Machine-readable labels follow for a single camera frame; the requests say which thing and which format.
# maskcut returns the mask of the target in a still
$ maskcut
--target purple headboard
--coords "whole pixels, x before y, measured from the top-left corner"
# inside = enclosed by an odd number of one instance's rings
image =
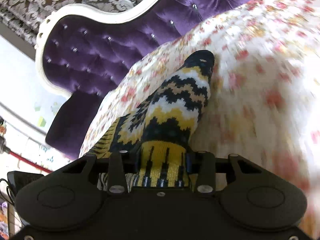
[[[159,45],[184,35],[207,17],[248,1],[159,0],[142,16],[122,24],[105,24],[84,16],[67,15],[55,24],[46,40],[43,51],[44,74],[51,83],[71,93],[80,91],[92,94],[97,101],[94,104],[94,112],[97,112],[99,102],[117,87],[135,62]],[[85,107],[88,106],[82,104],[76,107],[76,112],[72,108],[72,113],[67,108],[63,111],[64,114],[78,116],[81,122],[87,117],[83,114],[86,111],[82,111]],[[59,122],[55,120],[51,130],[59,132],[53,127],[55,123]],[[55,136],[51,140],[50,134],[53,132],[50,131],[47,142],[75,157],[89,127],[87,123],[86,127],[77,126],[73,131],[77,133],[77,143],[64,142],[60,147],[62,143],[59,140],[63,138]]]

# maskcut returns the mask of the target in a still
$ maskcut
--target black cable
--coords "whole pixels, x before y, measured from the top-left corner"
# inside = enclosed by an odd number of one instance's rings
[[[10,196],[10,192],[9,192],[9,189],[10,189],[9,183],[5,179],[0,179],[0,183],[2,181],[4,181],[7,184],[7,194],[8,194],[10,201],[7,200],[7,198],[2,194],[1,190],[0,190],[0,196],[3,198],[3,200],[7,201],[10,205],[14,206],[14,201],[12,200],[12,198]]]

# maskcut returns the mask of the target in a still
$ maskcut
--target baseboard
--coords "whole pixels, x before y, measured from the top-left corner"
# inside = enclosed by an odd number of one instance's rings
[[[27,43],[25,40],[20,38],[17,34],[15,34],[3,23],[0,23],[0,36],[4,37],[13,46],[15,46],[18,50],[20,50],[22,53],[27,55],[32,60],[36,59],[35,48],[29,43]]]

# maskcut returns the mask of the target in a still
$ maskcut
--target red cable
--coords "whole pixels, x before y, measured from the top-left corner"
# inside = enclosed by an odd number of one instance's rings
[[[44,172],[46,172],[46,173],[51,173],[51,172],[52,172],[52,171],[50,171],[50,170],[48,170],[48,169],[46,169],[46,168],[44,168],[44,167],[42,167],[42,166],[40,166],[40,165],[38,165],[38,164],[35,164],[35,163],[27,160],[26,158],[20,156],[19,154],[16,154],[16,153],[12,152],[12,151],[10,151],[9,154],[12,155],[12,156],[14,156],[14,157],[16,157],[16,158],[19,159],[20,161],[23,161],[23,162],[31,165],[32,167],[35,167],[36,169],[39,169],[39,170],[44,171]]]

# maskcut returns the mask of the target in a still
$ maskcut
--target black electronic device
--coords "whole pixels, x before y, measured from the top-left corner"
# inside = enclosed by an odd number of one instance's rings
[[[289,182],[231,154],[188,152],[185,168],[197,173],[195,190],[128,191],[125,174],[138,171],[139,156],[86,155],[37,179],[17,193],[15,207],[28,223],[12,240],[310,240],[297,225],[307,200]],[[97,188],[108,173],[107,191]],[[228,185],[215,190],[216,173]]]

